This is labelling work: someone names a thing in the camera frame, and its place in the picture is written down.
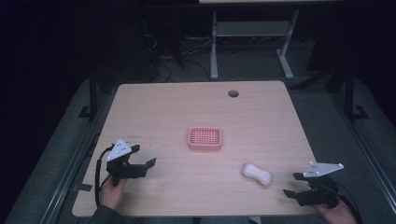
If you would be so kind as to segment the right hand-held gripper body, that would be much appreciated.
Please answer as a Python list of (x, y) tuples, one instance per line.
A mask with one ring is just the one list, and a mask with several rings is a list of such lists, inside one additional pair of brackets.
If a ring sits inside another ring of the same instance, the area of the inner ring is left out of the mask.
[(309, 162), (298, 180), (306, 181), (310, 190), (297, 194), (298, 204), (300, 206), (326, 204), (328, 208), (334, 208), (338, 204), (339, 188), (330, 174), (343, 168), (342, 163)]

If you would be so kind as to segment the black metal stand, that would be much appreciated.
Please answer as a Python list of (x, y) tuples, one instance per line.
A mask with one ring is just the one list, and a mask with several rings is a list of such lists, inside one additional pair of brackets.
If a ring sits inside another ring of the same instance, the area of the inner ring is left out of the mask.
[(89, 77), (89, 103), (89, 105), (85, 105), (81, 108), (78, 116), (92, 121), (98, 111), (97, 80), (96, 71), (94, 69), (92, 69)]
[(346, 70), (345, 75), (344, 112), (351, 122), (356, 119), (369, 118), (361, 105), (354, 105), (354, 76), (350, 67)]

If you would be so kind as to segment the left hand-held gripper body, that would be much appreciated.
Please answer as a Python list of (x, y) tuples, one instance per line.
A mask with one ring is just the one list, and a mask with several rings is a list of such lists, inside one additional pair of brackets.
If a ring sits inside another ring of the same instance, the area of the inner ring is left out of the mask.
[(138, 172), (135, 165), (129, 163), (131, 147), (121, 138), (110, 150), (106, 158), (106, 170), (113, 177), (113, 186), (116, 187), (121, 179), (137, 178)]

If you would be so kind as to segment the pink soap dish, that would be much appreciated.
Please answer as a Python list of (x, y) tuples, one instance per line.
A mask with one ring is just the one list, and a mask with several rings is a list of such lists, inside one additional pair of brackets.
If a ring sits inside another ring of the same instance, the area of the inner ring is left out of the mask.
[(191, 150), (216, 151), (222, 147), (221, 129), (217, 127), (191, 127), (188, 135)]

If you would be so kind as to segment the white metal table frame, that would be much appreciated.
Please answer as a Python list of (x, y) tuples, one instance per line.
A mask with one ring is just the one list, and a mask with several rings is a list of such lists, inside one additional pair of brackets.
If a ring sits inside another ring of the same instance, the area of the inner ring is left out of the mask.
[(212, 34), (210, 52), (210, 78), (219, 79), (217, 40), (219, 37), (283, 37), (283, 46), (276, 51), (277, 58), (287, 80), (294, 79), (286, 57), (290, 40), (299, 16), (299, 9), (293, 11), (288, 21), (219, 21), (218, 12), (212, 13)]

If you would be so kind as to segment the white soap bar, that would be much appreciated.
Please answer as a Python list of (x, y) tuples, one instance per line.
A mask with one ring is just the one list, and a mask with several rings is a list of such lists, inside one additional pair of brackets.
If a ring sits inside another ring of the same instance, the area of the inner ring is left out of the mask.
[(256, 180), (265, 187), (269, 186), (273, 179), (270, 172), (257, 167), (253, 163), (246, 163), (242, 169), (242, 174), (245, 177)]

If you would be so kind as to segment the aluminium frame rail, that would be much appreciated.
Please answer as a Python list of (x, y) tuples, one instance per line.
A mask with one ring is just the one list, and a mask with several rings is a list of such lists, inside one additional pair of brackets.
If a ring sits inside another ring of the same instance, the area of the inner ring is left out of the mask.
[(378, 157), (377, 148), (370, 144), (369, 137), (360, 127), (360, 121), (370, 121), (370, 116), (362, 105), (353, 105), (351, 108), (352, 114), (349, 115), (345, 109), (345, 101), (339, 95), (332, 94), (331, 99), (368, 163), (369, 169), (373, 173), (374, 179), (389, 207), (396, 214), (396, 182), (392, 180), (389, 169), (385, 166), (383, 160)]
[(79, 117), (90, 102), (86, 94), (78, 93), (67, 108), (42, 156), (42, 183), (46, 183), (49, 199), (39, 224), (57, 224), (64, 209), (67, 217), (72, 216), (78, 193), (73, 187), (78, 187), (86, 174), (113, 99), (113, 94), (100, 94), (98, 112), (93, 119)]

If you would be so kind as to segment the person's left hand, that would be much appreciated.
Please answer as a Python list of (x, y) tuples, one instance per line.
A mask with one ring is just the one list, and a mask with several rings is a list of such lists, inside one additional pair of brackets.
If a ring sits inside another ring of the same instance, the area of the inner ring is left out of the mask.
[(100, 189), (100, 204), (110, 209), (117, 210), (123, 200), (127, 179), (121, 179), (116, 187), (110, 177)]

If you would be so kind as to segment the person's right hand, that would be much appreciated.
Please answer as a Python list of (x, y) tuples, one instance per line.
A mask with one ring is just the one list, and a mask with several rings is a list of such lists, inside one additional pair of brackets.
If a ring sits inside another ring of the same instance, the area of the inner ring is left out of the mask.
[(326, 204), (317, 204), (314, 208), (328, 224), (357, 224), (351, 210), (342, 201), (339, 201), (334, 208), (328, 208)]

